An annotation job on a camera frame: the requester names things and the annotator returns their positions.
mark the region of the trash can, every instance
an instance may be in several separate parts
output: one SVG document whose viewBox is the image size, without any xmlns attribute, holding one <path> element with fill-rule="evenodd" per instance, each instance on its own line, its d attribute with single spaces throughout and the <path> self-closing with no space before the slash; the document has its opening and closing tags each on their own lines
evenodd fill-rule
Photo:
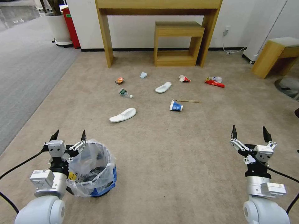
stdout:
<svg viewBox="0 0 299 224">
<path fill-rule="evenodd" d="M 116 185 L 115 158 L 110 151 L 94 139 L 72 158 L 66 184 L 75 196 L 98 197 Z"/>
<path fill-rule="evenodd" d="M 62 12 L 63 12 L 63 15 L 64 15 L 66 25 L 69 29 L 69 34 L 71 36 L 71 40 L 73 42 L 74 48 L 78 49 L 78 48 L 80 48 L 80 43 L 79 43 L 79 39 L 78 39 L 76 30 L 75 30 L 75 26 L 74 26 L 74 23 L 73 23 L 73 20 L 72 20 L 72 16 L 69 12 L 69 8 L 68 7 L 64 8 L 62 10 Z"/>
</svg>

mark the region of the blue and white paper cup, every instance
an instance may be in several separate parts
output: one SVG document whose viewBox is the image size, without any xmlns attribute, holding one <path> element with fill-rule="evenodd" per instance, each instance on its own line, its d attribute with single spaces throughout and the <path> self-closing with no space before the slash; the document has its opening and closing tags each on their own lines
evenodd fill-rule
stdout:
<svg viewBox="0 0 299 224">
<path fill-rule="evenodd" d="M 183 105 L 178 104 L 174 100 L 171 101 L 169 110 L 182 111 Z"/>
</svg>

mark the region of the wooden stick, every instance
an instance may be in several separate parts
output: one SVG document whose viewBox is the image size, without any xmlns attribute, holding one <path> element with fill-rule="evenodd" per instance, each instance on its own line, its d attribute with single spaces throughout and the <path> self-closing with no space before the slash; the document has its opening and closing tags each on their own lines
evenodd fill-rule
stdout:
<svg viewBox="0 0 299 224">
<path fill-rule="evenodd" d="M 200 101 L 197 100 L 175 100 L 177 102 L 190 102 L 190 103 L 200 103 Z"/>
</svg>

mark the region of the black cable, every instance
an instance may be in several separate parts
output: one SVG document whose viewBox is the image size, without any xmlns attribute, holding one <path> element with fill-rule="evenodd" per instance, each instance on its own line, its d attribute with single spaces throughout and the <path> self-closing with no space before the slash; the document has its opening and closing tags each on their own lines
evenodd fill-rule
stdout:
<svg viewBox="0 0 299 224">
<path fill-rule="evenodd" d="M 19 213 L 19 210 L 18 210 L 18 208 L 15 206 L 15 204 L 14 204 L 8 197 L 6 197 L 1 191 L 0 191 L 0 196 L 1 196 L 2 198 L 4 198 L 4 200 L 6 200 L 6 201 L 13 207 L 13 209 L 16 211 L 17 214 Z"/>
<path fill-rule="evenodd" d="M 272 171 L 272 172 L 274 172 L 274 173 L 277 173 L 277 174 L 279 174 L 279 175 L 281 175 L 281 176 L 284 176 L 284 177 L 286 177 L 286 178 L 288 178 L 288 179 L 291 179 L 291 180 L 293 180 L 293 181 L 299 183 L 299 180 L 297 180 L 297 179 L 295 179 L 295 178 L 293 178 L 293 177 L 291 177 L 291 176 L 289 176 L 289 175 L 286 175 L 286 174 L 283 174 L 283 173 L 281 173 L 281 172 L 278 172 L 278 171 L 276 171 L 276 170 L 274 170 L 274 169 L 272 169 L 272 168 L 266 166 L 265 164 L 261 163 L 255 156 L 254 156 L 254 158 L 255 158 L 255 160 L 258 161 L 260 164 L 264 165 L 268 170 L 270 170 L 270 171 Z M 297 202 L 298 198 L 299 198 L 299 193 L 298 193 L 297 196 L 292 200 L 292 202 L 290 203 L 289 207 L 287 208 L 287 210 L 286 210 L 286 213 L 287 213 L 287 214 L 289 214 L 290 210 L 292 209 L 293 205 Z"/>
<path fill-rule="evenodd" d="M 35 157 L 39 156 L 39 155 L 42 154 L 42 153 L 43 153 L 43 151 L 40 151 L 38 154 L 34 155 L 33 157 L 31 157 L 31 158 L 27 159 L 26 161 L 20 163 L 19 165 L 15 166 L 14 168 L 11 168 L 9 171 L 5 172 L 4 174 L 2 174 L 2 175 L 0 176 L 0 180 L 1 180 L 4 176 L 6 176 L 7 174 L 9 174 L 11 171 L 14 171 L 16 168 L 19 168 L 20 166 L 24 165 L 25 163 L 29 162 L 30 160 L 34 159 Z"/>
<path fill-rule="evenodd" d="M 25 163 L 29 162 L 30 160 L 34 159 L 35 157 L 38 157 L 38 156 L 39 156 L 40 154 L 42 154 L 43 152 L 44 152 L 44 151 L 42 150 L 42 151 L 40 151 L 38 154 L 32 156 L 31 158 L 29 158 L 29 159 L 27 159 L 26 161 L 20 163 L 19 165 L 15 166 L 14 168 L 11 168 L 9 171 L 5 172 L 4 174 L 2 174 L 2 175 L 0 176 L 0 180 L 1 180 L 4 176 L 6 176 L 7 174 L 9 174 L 10 172 L 14 171 L 16 168 L 18 168 L 18 167 L 24 165 Z M 2 192 L 0 192 L 0 196 L 1 196 L 2 198 L 4 198 L 4 200 L 7 201 L 7 202 L 13 207 L 13 209 L 16 211 L 16 213 L 19 213 L 18 208 L 15 206 L 15 204 L 14 204 L 8 197 L 6 197 Z"/>
</svg>

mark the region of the trash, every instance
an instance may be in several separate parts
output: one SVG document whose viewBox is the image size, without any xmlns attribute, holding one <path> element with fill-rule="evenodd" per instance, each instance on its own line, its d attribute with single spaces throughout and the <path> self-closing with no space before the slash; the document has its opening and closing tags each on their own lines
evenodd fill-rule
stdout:
<svg viewBox="0 0 299 224">
<path fill-rule="evenodd" d="M 207 79 L 222 83 L 222 78 L 220 76 L 213 76 L 213 77 L 211 76 L 211 77 L 208 77 Z"/>
<path fill-rule="evenodd" d="M 166 82 L 166 83 L 164 83 L 163 85 L 157 87 L 157 88 L 155 89 L 155 92 L 157 92 L 157 93 L 164 93 L 164 92 L 166 92 L 170 87 L 171 87 L 171 82 Z"/>
<path fill-rule="evenodd" d="M 125 89 L 120 89 L 118 91 L 119 95 L 127 97 L 127 98 L 133 98 L 133 95 L 130 95 Z"/>
<path fill-rule="evenodd" d="M 136 112 L 137 112 L 136 109 L 131 107 L 129 109 L 126 109 L 121 114 L 109 118 L 109 121 L 112 123 L 124 121 L 124 120 L 130 119 L 131 117 L 134 117 Z"/>
<path fill-rule="evenodd" d="M 174 100 L 171 101 L 169 110 L 182 111 L 182 109 L 183 105 L 178 104 Z"/>
<path fill-rule="evenodd" d="M 72 180 L 66 184 L 75 196 L 101 196 L 115 187 L 115 158 L 109 150 L 95 139 L 87 141 L 87 146 L 69 163 Z"/>
<path fill-rule="evenodd" d="M 123 77 L 119 77 L 116 81 L 115 81 L 115 83 L 116 84 L 122 84 L 124 82 L 124 78 Z"/>
<path fill-rule="evenodd" d="M 180 79 L 180 82 L 190 82 L 191 81 L 190 79 L 188 79 L 186 76 L 183 76 L 183 75 L 180 75 L 179 79 Z"/>
<path fill-rule="evenodd" d="M 139 76 L 140 78 L 145 78 L 147 77 L 147 74 L 145 72 L 142 72 L 141 75 Z"/>
<path fill-rule="evenodd" d="M 221 88 L 225 87 L 224 84 L 222 84 L 220 82 L 217 82 L 216 80 L 214 80 L 214 78 L 216 79 L 217 77 L 208 77 L 208 78 L 206 78 L 205 83 L 209 84 L 209 85 L 213 85 L 213 86 L 218 86 L 218 87 L 221 87 Z"/>
<path fill-rule="evenodd" d="M 200 103 L 200 101 L 197 100 L 175 100 L 176 102 L 190 102 L 190 103 Z"/>
</svg>

